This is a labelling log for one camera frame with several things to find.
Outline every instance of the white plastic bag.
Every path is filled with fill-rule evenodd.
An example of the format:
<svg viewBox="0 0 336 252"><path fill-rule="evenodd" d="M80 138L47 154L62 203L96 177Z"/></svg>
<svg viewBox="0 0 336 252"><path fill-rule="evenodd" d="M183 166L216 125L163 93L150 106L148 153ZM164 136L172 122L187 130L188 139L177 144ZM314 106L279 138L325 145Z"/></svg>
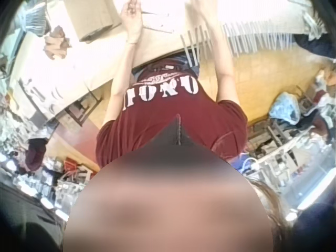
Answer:
<svg viewBox="0 0 336 252"><path fill-rule="evenodd" d="M272 105L269 117L285 120L292 125L297 124L300 120L298 100L293 94L283 92Z"/></svg>

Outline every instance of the graphic print on shirt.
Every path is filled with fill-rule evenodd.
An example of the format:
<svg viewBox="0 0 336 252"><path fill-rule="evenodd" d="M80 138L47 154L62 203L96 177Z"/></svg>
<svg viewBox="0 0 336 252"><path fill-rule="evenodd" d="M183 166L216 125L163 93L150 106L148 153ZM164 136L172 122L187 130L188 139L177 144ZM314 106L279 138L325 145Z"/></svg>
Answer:
<svg viewBox="0 0 336 252"><path fill-rule="evenodd" d="M181 76L176 77L175 74L171 74L172 76L169 78L168 76L160 75L155 76L153 80L144 80L142 82L136 83L135 85L140 87L130 88L126 91L124 97L124 105L122 111L125 111L127 108L134 105L134 98L140 97L142 101L151 101L155 96L161 96L162 98L167 98L171 96L178 96L178 91L176 90L177 85L183 87L183 91L186 91L190 94L197 94L199 91L197 80L190 76ZM165 79L164 82L158 83L158 80Z"/></svg>

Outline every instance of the table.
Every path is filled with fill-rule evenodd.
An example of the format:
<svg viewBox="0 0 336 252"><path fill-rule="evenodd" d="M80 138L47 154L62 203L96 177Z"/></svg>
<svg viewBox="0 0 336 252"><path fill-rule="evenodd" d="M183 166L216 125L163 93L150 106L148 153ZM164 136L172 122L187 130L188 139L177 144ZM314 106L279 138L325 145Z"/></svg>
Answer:
<svg viewBox="0 0 336 252"><path fill-rule="evenodd" d="M177 0L173 2L167 3L166 1L165 5L178 4ZM230 6L230 8L234 9L232 12L230 9L222 6L224 2L219 1L221 6L219 9L222 14L220 15L220 21L222 23L233 22L237 18L237 15L234 14L237 12L241 13L241 4L245 4L246 8L243 11L245 17L244 15L240 15L244 19L237 20L237 29L239 29L241 34L247 32L253 33L252 29L243 29L247 27L244 23L247 18L254 18L258 21L261 18L267 20L268 17L272 17L274 28L271 32L273 34L285 32L301 33L303 30L303 21L297 18L298 15L301 15L301 10L298 11L297 8L295 9L293 3L289 3L287 0L253 0L253 4L251 4L251 0L237 0L234 7ZM176 17L180 17L180 19L177 19L174 24L174 33L144 29L141 41L138 44L134 67L183 50L181 35L184 37L186 47L195 44L195 27L201 25L206 30L205 24L199 18L195 18L194 11L186 8L184 1L182 3L182 5L177 5L178 7L176 8L176 13L178 13ZM251 11L249 8L258 9L260 5L275 3L279 7L276 11L270 13L261 11L261 13L255 14L255 17L252 17L250 14ZM72 48L68 50L67 57L63 60L50 60L43 52L44 38L38 38L34 34L27 32L17 54L10 78L13 97L19 103L19 108L16 104L11 104L12 110L18 115L28 118L36 113L34 106L27 104L27 98L20 85L18 85L19 81L26 84L31 80L31 84L45 98L45 102L41 102L37 97L33 97L33 102L45 116L46 120L54 118L72 103L85 96L89 91L93 91L113 79L127 36L124 28L118 26L90 44L80 43L62 1L58 1L57 4L48 9L48 13L51 26L56 27L60 25L64 29L66 37L70 38ZM149 21L147 19L147 22L153 23L154 21L155 19L149 19ZM260 32L263 32L263 28L265 29L263 30L264 32L270 32L269 27L261 27ZM192 41L189 39L188 31L190 31Z"/></svg>

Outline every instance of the ceiling light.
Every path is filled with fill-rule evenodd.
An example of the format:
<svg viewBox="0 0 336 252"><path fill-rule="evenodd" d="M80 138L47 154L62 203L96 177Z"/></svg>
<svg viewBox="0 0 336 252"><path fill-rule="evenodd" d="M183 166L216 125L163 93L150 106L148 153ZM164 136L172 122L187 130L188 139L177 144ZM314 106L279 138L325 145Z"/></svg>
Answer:
<svg viewBox="0 0 336 252"><path fill-rule="evenodd" d="M58 217L60 217L60 218L63 219L64 221L66 221L66 222L68 221L68 219L69 219L69 215L67 215L67 214L64 213L63 211L57 209L57 210L55 211L55 213L56 213L56 215L58 215Z"/></svg>
<svg viewBox="0 0 336 252"><path fill-rule="evenodd" d="M47 209L53 209L54 205L47 198L43 197L40 201Z"/></svg>
<svg viewBox="0 0 336 252"><path fill-rule="evenodd" d="M11 171L15 172L16 171L16 165L14 164L13 160L9 160L6 164L6 167L10 169Z"/></svg>
<svg viewBox="0 0 336 252"><path fill-rule="evenodd" d="M0 153L0 162L5 162L6 160L7 157L4 154Z"/></svg>
<svg viewBox="0 0 336 252"><path fill-rule="evenodd" d="M292 222L294 221L295 219L297 219L298 215L297 213L289 213L287 216L286 216L286 221L288 222Z"/></svg>

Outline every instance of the yellow floor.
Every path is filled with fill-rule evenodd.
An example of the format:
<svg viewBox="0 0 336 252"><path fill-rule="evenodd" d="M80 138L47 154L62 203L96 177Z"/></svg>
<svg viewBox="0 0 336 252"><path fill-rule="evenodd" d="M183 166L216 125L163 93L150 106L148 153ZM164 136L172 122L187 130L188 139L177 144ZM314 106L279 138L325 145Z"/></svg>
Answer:
<svg viewBox="0 0 336 252"><path fill-rule="evenodd" d="M260 51L252 55L241 55L234 59L235 78L241 107L249 122L256 121L267 115L276 97L283 91L292 92L295 85L306 90L319 69L326 65L327 60L313 55L297 46L284 51ZM213 63L201 62L199 81L208 95L215 99L217 82ZM111 83L96 90L97 95L103 95L104 100L91 114L89 119L101 128L109 99ZM54 136L48 144L47 154L51 156L64 155L85 162L94 170L97 166L76 150L72 150L62 139Z"/></svg>

